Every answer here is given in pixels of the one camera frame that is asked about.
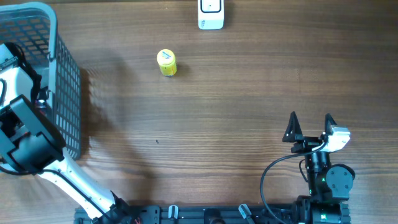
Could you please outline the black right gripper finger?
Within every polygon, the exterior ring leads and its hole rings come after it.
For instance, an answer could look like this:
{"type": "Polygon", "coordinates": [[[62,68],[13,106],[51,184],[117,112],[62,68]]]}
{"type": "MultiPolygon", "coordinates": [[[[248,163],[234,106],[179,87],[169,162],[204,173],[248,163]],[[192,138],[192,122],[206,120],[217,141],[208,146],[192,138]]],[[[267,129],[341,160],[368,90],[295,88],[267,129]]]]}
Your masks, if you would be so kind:
{"type": "Polygon", "coordinates": [[[336,122],[333,119],[332,115],[330,113],[327,113],[325,115],[325,133],[330,134],[331,133],[331,127],[335,126],[336,122]]]}
{"type": "Polygon", "coordinates": [[[285,134],[282,138],[283,142],[299,142],[303,141],[303,133],[298,121],[296,113],[293,111],[290,114],[289,123],[285,134]]]}

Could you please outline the yellow candy canister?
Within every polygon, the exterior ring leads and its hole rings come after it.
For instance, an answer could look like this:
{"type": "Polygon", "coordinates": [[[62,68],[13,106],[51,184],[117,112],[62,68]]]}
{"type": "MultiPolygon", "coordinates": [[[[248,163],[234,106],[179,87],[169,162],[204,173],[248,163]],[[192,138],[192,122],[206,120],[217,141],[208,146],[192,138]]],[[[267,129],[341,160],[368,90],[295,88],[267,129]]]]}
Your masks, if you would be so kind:
{"type": "Polygon", "coordinates": [[[169,49],[162,49],[157,54],[157,63],[160,72],[166,77],[172,77],[177,72],[177,62],[175,54],[169,49]]]}

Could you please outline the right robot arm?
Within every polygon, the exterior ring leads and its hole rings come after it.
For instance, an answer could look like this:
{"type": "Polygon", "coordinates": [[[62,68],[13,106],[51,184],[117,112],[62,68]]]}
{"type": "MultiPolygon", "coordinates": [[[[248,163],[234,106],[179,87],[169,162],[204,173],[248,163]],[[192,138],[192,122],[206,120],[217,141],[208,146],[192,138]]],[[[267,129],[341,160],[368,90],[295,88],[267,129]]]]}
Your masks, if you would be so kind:
{"type": "Polygon", "coordinates": [[[325,115],[325,130],[319,137],[304,136],[296,113],[290,114],[283,142],[293,144],[291,153],[303,156],[309,189],[292,205],[291,223],[349,223],[349,192],[355,179],[354,170],[344,164],[333,165],[330,154],[342,150],[351,132],[339,126],[330,114],[325,115]]]}

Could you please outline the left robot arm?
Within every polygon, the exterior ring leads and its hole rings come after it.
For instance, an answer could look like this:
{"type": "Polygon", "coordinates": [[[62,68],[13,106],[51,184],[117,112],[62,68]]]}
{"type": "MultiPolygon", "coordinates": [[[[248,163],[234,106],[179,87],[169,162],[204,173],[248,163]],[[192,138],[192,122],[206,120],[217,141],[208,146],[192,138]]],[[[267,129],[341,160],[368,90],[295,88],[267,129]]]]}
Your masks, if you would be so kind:
{"type": "Polygon", "coordinates": [[[92,223],[133,223],[129,205],[80,168],[58,129],[35,107],[41,79],[20,46],[1,44],[1,171],[48,180],[74,199],[92,223]]]}

